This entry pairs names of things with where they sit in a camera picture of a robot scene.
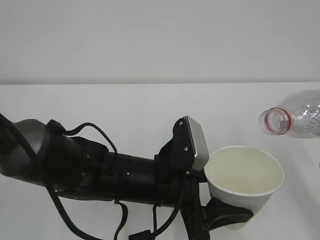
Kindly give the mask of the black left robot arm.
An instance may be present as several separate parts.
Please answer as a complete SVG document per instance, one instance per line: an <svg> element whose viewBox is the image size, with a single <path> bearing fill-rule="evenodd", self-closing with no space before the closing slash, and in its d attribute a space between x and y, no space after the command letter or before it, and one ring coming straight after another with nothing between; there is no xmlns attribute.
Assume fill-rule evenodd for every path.
<svg viewBox="0 0 320 240"><path fill-rule="evenodd" d="M201 125L190 116L177 120L172 138L154 159L118 153L116 146L80 137L83 123L66 130L59 122L36 119L12 122L0 118L0 173L45 187L66 226L84 240L92 236L75 226L61 198L112 201L122 209L122 229L128 219L126 202L171 207L162 226L131 234L131 240L154 240L181 214L190 240L208 240L209 232L242 224L253 217L212 197L201 205L200 184L208 182L204 167L209 152Z"/></svg>

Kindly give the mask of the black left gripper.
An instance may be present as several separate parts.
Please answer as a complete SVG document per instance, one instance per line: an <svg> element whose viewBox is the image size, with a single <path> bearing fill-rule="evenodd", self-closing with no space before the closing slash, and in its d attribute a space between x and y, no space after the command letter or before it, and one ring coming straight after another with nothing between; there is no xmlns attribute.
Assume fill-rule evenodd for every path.
<svg viewBox="0 0 320 240"><path fill-rule="evenodd" d="M178 213L181 213L189 240L209 240L209 231L222 227L240 230L247 224L253 217L249 209L224 203L214 197L206 206L201 206L199 184L206 182L203 172L189 172L185 175L178 199L174 201L173 212L157 229L157 235L171 225Z"/></svg>

